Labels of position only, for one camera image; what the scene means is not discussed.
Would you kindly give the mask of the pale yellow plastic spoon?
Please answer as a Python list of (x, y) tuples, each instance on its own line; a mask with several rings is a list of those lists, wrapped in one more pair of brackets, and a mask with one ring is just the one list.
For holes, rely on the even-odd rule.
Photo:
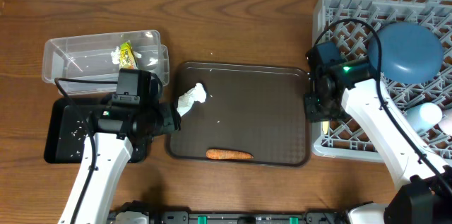
[(329, 121), (322, 122), (322, 132), (323, 132), (324, 135), (328, 134), (329, 127), (330, 127), (330, 122)]

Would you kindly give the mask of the white napkin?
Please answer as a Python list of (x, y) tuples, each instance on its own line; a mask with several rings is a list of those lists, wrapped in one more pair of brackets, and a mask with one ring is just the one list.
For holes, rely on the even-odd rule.
[(179, 96), (177, 101), (177, 111), (179, 115), (184, 116), (194, 105), (195, 102), (204, 103), (207, 93), (201, 83), (197, 83), (185, 94)]

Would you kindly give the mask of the orange carrot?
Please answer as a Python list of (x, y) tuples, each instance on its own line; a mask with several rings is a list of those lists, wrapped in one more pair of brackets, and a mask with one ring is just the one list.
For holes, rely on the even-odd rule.
[(208, 149), (206, 157), (211, 160), (250, 160), (253, 155), (242, 151), (231, 151), (224, 149)]

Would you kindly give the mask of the green orange snack wrapper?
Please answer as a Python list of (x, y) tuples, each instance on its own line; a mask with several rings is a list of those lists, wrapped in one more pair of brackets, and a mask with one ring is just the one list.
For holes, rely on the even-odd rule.
[(120, 69), (138, 69), (138, 64), (129, 41), (121, 44), (119, 48), (119, 68)]

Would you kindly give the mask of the white tissue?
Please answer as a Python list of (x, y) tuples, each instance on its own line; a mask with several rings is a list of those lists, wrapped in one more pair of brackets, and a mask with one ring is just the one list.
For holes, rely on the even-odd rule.
[[(120, 55), (119, 47), (116, 47), (116, 49), (110, 53), (113, 64), (115, 64), (115, 65), (119, 64), (119, 55)], [(142, 57), (142, 55), (136, 51), (133, 52), (133, 55), (134, 55), (136, 61), (138, 61), (138, 59), (140, 59)]]

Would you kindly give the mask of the light blue plastic cup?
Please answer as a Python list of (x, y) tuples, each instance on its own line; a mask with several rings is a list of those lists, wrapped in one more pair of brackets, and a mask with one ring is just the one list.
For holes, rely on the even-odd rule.
[(442, 111), (437, 105), (427, 102), (406, 110), (405, 117), (418, 134), (423, 134), (441, 121)]

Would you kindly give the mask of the dark blue plate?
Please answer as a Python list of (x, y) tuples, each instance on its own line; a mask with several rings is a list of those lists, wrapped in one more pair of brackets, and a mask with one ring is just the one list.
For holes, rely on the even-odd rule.
[(425, 83), (441, 69), (444, 50), (439, 38), (414, 23), (392, 23), (370, 39), (367, 56), (378, 64), (377, 39), (381, 41), (381, 72), (388, 79), (404, 84)]

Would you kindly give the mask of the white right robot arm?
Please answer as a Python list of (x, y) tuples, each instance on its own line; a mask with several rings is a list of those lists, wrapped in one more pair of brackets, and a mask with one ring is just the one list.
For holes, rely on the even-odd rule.
[(349, 114), (364, 130), (397, 191), (387, 206), (364, 204), (349, 223), (450, 223), (451, 166), (408, 124), (381, 82), (381, 67), (367, 60), (310, 61), (311, 91), (304, 104), (312, 122)]

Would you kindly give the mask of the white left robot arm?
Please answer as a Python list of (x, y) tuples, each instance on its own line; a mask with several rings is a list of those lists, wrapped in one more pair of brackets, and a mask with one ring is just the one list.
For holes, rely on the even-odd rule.
[(70, 106), (85, 130), (81, 166), (60, 223), (105, 223), (126, 164), (148, 154), (151, 139), (180, 130), (170, 103)]

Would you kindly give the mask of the dark brown serving tray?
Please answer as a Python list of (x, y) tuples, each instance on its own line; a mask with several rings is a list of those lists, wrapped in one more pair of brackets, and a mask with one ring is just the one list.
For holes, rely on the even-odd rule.
[(173, 158), (206, 160), (210, 149), (251, 154), (256, 165), (301, 167), (311, 155), (305, 119), (307, 72), (290, 67), (186, 62), (177, 71), (174, 95), (201, 83), (204, 103), (182, 117), (180, 131), (167, 137)]

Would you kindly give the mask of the black plastic bin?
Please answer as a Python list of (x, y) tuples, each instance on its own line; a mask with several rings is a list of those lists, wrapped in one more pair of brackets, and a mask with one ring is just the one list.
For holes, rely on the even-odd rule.
[[(105, 98), (74, 98), (85, 118), (89, 117), (92, 105), (106, 104)], [(82, 128), (78, 116), (65, 98), (56, 100), (52, 107), (47, 141), (44, 149), (44, 160), (50, 164), (80, 163), (82, 161), (85, 129)], [(133, 142), (133, 153), (130, 163), (139, 163), (146, 159), (148, 141), (144, 139)]]

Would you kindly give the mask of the clear plastic bin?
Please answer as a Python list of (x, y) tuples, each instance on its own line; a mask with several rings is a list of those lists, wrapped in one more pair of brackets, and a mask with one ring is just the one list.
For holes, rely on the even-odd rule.
[(89, 83), (61, 82), (68, 95), (111, 93), (117, 88), (119, 64), (112, 63), (110, 53), (129, 41), (142, 55), (138, 68), (155, 73), (164, 86), (170, 82), (167, 47), (156, 30), (103, 33), (50, 39), (45, 43), (42, 60), (42, 80), (53, 83), (55, 78), (74, 78)]

